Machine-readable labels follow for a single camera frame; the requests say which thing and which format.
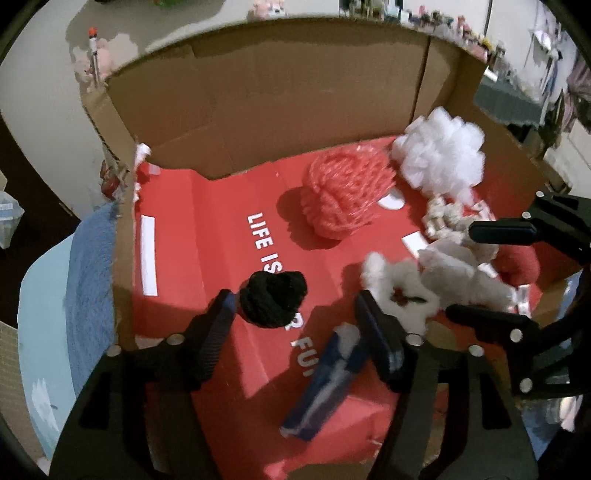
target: red mesh sponge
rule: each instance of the red mesh sponge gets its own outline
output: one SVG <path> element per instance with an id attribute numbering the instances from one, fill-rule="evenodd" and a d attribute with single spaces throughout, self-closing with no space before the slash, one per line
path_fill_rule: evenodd
<path id="1" fill-rule="evenodd" d="M 374 219 L 368 209 L 394 185 L 388 154 L 369 145 L 334 148 L 304 174 L 301 206 L 316 234 L 341 240 Z"/>

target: white fluffy toy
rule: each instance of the white fluffy toy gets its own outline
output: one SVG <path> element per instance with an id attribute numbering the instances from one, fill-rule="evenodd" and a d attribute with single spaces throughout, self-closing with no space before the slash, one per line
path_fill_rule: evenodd
<path id="1" fill-rule="evenodd" d="M 450 239 L 418 251 L 422 284 L 440 297 L 441 308 L 453 303 L 482 305 L 505 312 L 517 305 L 515 289 L 478 269 L 480 261 Z"/>
<path id="2" fill-rule="evenodd" d="M 417 118 L 405 133 L 394 141 L 392 159 L 402 162 L 400 173 L 410 186 L 426 196 L 448 194 L 472 206 L 472 187 L 484 172 L 484 132 L 438 107 L 426 120 Z"/>
<path id="3" fill-rule="evenodd" d="M 407 333 L 424 335 L 427 318 L 439 311 L 439 298 L 423 286 L 417 264 L 412 260 L 390 263 L 383 255 L 370 252 L 363 263 L 361 283 L 380 309 L 395 316 Z M 405 305 L 392 299 L 396 289 L 408 299 Z"/>

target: white bath sponge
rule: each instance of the white bath sponge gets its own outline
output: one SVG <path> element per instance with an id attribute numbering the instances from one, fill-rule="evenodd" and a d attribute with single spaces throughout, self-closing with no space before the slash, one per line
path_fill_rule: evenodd
<path id="1" fill-rule="evenodd" d="M 484 133 L 475 124 L 452 118 L 442 107 L 417 118 L 392 145 L 392 159 L 414 189 L 425 195 L 451 195 L 471 206 L 472 187 L 482 181 Z"/>

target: floor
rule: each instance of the floor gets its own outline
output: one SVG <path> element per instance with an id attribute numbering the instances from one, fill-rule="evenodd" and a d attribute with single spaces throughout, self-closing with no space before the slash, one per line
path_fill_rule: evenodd
<path id="1" fill-rule="evenodd" d="M 23 276 L 33 262 L 71 235 L 80 222 L 63 207 L 22 154 L 0 118 L 0 170 L 6 192 L 25 210 L 7 250 L 0 249 L 0 320 L 16 327 Z"/>

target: white stripe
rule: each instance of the white stripe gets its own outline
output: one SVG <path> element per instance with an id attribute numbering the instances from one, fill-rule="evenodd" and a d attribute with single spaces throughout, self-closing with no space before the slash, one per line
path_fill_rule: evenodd
<path id="1" fill-rule="evenodd" d="M 429 245 L 429 243 L 425 240 L 425 237 L 421 235 L 421 232 L 414 232 L 410 235 L 402 237 L 402 243 L 414 258 L 418 258 L 419 250 L 423 250 Z"/>
<path id="2" fill-rule="evenodd" d="M 154 243 L 154 217 L 142 215 L 140 228 L 142 289 L 146 297 L 157 297 L 156 286 L 156 247 Z"/>

